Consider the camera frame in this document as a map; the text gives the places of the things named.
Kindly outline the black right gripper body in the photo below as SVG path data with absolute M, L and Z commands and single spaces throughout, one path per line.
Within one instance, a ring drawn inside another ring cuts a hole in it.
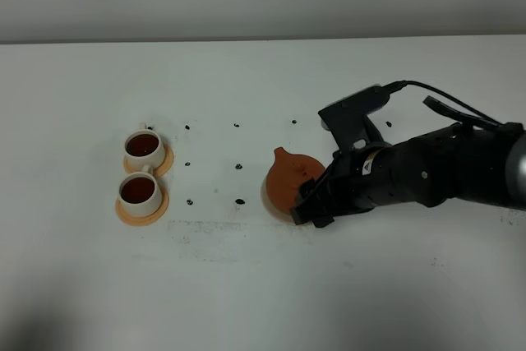
M 415 201 L 415 145 L 338 152 L 316 180 L 316 218 L 334 219 Z

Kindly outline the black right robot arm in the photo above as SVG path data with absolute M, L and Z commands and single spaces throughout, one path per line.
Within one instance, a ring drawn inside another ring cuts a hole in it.
M 454 198 L 524 209 L 522 124 L 476 129 L 454 123 L 396 145 L 337 151 L 317 180 L 300 186 L 290 212 L 296 224 L 323 228 L 339 216 L 379 206 L 415 202 L 432 208 Z

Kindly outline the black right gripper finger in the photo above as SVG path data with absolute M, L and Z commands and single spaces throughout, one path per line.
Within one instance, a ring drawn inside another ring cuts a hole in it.
M 312 223 L 316 228 L 324 228 L 335 221 L 331 205 L 332 199 L 326 191 L 314 188 L 304 199 L 297 194 L 290 214 L 296 225 Z
M 311 191 L 315 188 L 315 186 L 316 186 L 316 180 L 314 178 L 310 178 L 310 179 L 306 180 L 298 188 L 298 196 L 301 199 L 304 199 L 305 197 L 307 197 L 311 193 Z

